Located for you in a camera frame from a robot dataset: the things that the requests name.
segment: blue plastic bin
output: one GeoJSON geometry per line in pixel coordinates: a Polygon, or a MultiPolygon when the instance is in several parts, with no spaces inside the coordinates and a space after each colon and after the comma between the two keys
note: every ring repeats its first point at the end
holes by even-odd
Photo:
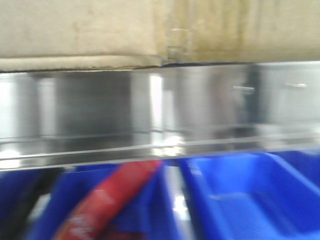
{"type": "MultiPolygon", "coordinates": [[[[61,175],[42,216],[30,228],[25,240],[50,240],[59,225],[75,205],[102,179],[112,173],[118,164],[100,164],[77,167],[61,175]]],[[[177,232],[168,223],[173,219],[166,207],[166,189],[161,181],[163,166],[148,181],[141,192],[112,220],[118,231],[145,232],[148,240],[179,240],[168,232],[177,232]]]]}
{"type": "Polygon", "coordinates": [[[320,190],[279,156],[181,159],[208,240],[320,240],[320,190]]]}
{"type": "Polygon", "coordinates": [[[19,199],[36,182],[40,170],[0,172],[0,230],[19,199]]]}
{"type": "Polygon", "coordinates": [[[320,187],[320,149],[278,151],[274,154],[282,157],[320,187]]]}

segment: red object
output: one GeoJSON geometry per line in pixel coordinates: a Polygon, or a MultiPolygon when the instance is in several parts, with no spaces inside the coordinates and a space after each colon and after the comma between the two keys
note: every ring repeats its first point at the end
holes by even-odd
{"type": "Polygon", "coordinates": [[[115,226],[109,226],[99,240],[144,240],[145,237],[141,231],[117,231],[115,226]]]}
{"type": "Polygon", "coordinates": [[[109,221],[137,194],[160,163],[160,160],[149,160],[121,164],[76,205],[53,239],[97,239],[109,221]]]}

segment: metal shelf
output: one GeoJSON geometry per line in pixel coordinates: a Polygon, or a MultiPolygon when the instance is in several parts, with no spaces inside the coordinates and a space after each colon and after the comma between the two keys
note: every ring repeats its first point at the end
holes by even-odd
{"type": "Polygon", "coordinates": [[[0,169],[320,142],[320,62],[0,74],[0,169]]]}

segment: blue storage bin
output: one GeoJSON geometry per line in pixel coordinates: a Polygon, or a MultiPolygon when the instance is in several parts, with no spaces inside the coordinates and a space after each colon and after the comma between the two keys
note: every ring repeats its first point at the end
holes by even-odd
{"type": "Polygon", "coordinates": [[[279,156],[181,159],[208,240],[319,240],[320,190],[279,156]]]}
{"type": "Polygon", "coordinates": [[[301,172],[314,184],[320,187],[320,150],[306,149],[306,150],[292,150],[292,151],[278,151],[274,154],[282,157],[295,169],[301,172]]]}
{"type": "MultiPolygon", "coordinates": [[[[73,172],[62,174],[52,190],[45,211],[24,239],[50,240],[75,205],[117,166],[118,164],[79,166],[73,172]]],[[[179,240],[168,237],[168,229],[171,228],[168,223],[173,219],[173,213],[165,206],[168,193],[161,180],[162,168],[163,166],[112,220],[111,224],[118,231],[146,232],[148,240],[179,240]]]]}
{"type": "Polygon", "coordinates": [[[41,170],[0,172],[0,229],[23,194],[36,182],[41,170]]]}

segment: red packaging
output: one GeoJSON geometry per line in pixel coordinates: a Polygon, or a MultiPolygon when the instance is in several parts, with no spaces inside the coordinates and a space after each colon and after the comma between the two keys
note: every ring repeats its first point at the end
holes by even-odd
{"type": "Polygon", "coordinates": [[[160,160],[121,164],[79,202],[54,240],[95,240],[157,170],[160,160]]]}
{"type": "Polygon", "coordinates": [[[141,231],[117,231],[115,226],[108,226],[99,240],[145,240],[145,237],[141,231]]]}

